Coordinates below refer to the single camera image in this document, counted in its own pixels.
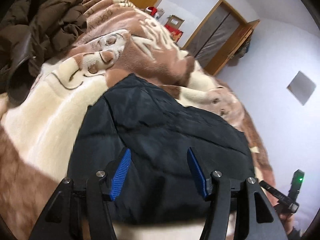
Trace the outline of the person's right hand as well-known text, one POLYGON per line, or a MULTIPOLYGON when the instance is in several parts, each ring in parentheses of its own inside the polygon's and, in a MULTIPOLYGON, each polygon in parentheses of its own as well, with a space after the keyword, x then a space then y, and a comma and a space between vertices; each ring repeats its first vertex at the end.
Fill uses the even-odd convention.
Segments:
POLYGON ((293 230, 294 224, 294 214, 291 213, 281 213, 283 208, 279 205, 278 200, 276 197, 272 196, 269 192, 265 192, 268 200, 273 205, 278 217, 284 227, 284 230, 287 235, 289 235, 293 230))

